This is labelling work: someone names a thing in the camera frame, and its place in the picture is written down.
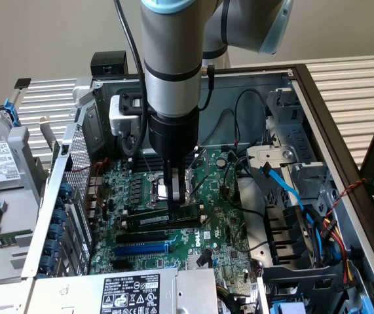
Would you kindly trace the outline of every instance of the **yellow wire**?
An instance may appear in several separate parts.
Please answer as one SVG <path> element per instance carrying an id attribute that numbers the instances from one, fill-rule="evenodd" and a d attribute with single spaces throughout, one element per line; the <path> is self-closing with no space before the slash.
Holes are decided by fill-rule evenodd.
<path id="1" fill-rule="evenodd" d="M 326 221 L 327 224 L 330 224 L 331 221 L 327 218 L 324 218 L 324 220 Z M 341 234 L 339 233 L 339 230 L 338 230 L 338 227 L 335 226 L 335 233 L 341 238 L 341 240 L 343 240 L 343 237 L 341 237 Z M 352 275 L 351 275 L 351 271 L 350 271 L 350 264 L 348 263 L 348 259 L 346 260 L 346 270 L 348 272 L 348 277 L 350 278 L 350 280 L 352 280 Z"/>

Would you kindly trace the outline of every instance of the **motherboard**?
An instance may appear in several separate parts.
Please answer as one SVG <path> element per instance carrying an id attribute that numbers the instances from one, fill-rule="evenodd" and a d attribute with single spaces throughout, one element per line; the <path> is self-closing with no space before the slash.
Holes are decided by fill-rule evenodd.
<path id="1" fill-rule="evenodd" d="M 176 214 L 166 208 L 162 171 L 154 171 L 153 161 L 143 157 L 146 171 L 138 171 L 142 168 L 131 160 L 108 162 L 101 177 L 91 179 L 95 246 L 90 274 L 162 268 L 193 270 L 202 265 L 214 269 L 218 285 L 249 294 L 250 259 L 248 253 L 235 249 L 249 249 L 246 234 L 239 232 L 243 213 L 222 194 L 235 191 L 232 169 L 223 185 L 228 162 L 227 152 L 207 150 L 186 175 L 187 189 L 202 184 Z M 156 253 L 156 246 L 162 251 Z"/>

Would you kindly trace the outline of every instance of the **metal mesh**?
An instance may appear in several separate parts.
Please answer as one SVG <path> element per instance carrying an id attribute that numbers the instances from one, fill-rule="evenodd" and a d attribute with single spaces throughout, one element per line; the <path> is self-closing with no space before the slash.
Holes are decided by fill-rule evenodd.
<path id="1" fill-rule="evenodd" d="M 77 126 L 73 136 L 70 156 L 73 162 L 72 172 L 66 172 L 65 177 L 71 186 L 79 190 L 81 198 L 84 200 L 88 188 L 90 158 L 86 149 L 82 127 L 80 126 Z"/>
<path id="2" fill-rule="evenodd" d="M 89 182 L 90 158 L 88 150 L 86 149 L 82 127 L 79 125 L 76 127 L 76 131 L 73 136 L 70 156 L 73 162 L 72 171 L 65 172 L 65 177 L 67 183 L 74 188 L 77 188 L 79 191 L 80 197 L 76 199 L 77 207 L 80 209 L 81 220 L 85 230 L 89 230 L 89 223 L 86 218 L 86 211 L 84 209 L 84 199 Z M 92 247 L 92 237 L 89 232 L 87 234 L 87 238 L 88 247 Z"/>

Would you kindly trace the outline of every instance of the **green circuit board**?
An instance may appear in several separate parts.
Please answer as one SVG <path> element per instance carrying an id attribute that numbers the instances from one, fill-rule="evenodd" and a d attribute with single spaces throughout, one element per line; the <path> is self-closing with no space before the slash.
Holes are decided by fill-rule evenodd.
<path id="1" fill-rule="evenodd" d="M 219 195 L 219 186 L 223 184 L 224 169 L 218 169 L 216 160 L 219 157 L 227 160 L 227 153 L 220 150 L 208 150 L 209 176 L 198 192 L 192 196 L 202 200 L 204 214 L 207 216 L 201 228 L 184 228 L 177 230 L 165 230 L 168 239 L 174 240 L 168 254 L 139 254 L 125 256 L 130 263 L 130 271 L 153 270 L 157 268 L 177 268 L 186 270 L 194 257 L 202 254 L 204 249 L 212 251 L 213 269 L 217 283 L 226 285 L 232 292 L 246 293 L 250 291 L 251 278 L 244 280 L 244 270 L 250 269 L 250 259 L 247 253 L 241 253 L 234 249 L 226 237 L 225 230 L 229 226 L 231 238 L 234 237 L 240 225 L 244 222 L 242 212 L 234 209 L 222 196 Z M 115 206 L 107 214 L 107 221 L 103 220 L 101 213 L 95 217 L 93 227 L 94 252 L 90 264 L 90 274 L 116 272 L 113 267 L 115 258 L 116 236 L 126 233 L 121 225 L 121 215 L 124 205 L 130 204 L 130 208 L 137 209 L 137 213 L 148 210 L 147 202 L 150 200 L 150 173 L 131 173 L 127 170 L 126 162 L 111 162 L 103 174 L 106 180 L 106 188 L 103 190 L 103 198 L 112 199 Z M 200 182 L 205 176 L 204 162 L 198 163 L 193 170 L 194 183 Z M 227 184 L 233 191 L 233 171 L 230 169 L 227 175 Z M 164 208 L 165 202 L 159 202 L 157 208 Z M 248 240 L 239 235 L 234 239 L 237 247 L 248 249 Z"/>

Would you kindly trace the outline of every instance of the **blue latch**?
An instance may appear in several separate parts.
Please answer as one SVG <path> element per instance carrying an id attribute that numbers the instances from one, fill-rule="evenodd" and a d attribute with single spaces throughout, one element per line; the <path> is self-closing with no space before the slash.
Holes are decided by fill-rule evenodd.
<path id="1" fill-rule="evenodd" d="M 21 126 L 21 122 L 19 121 L 19 117 L 18 117 L 18 113 L 16 112 L 15 105 L 14 103 L 11 103 L 9 101 L 9 98 L 6 98 L 3 108 L 5 108 L 5 110 L 10 114 L 10 117 L 12 118 L 12 122 L 14 126 Z"/>

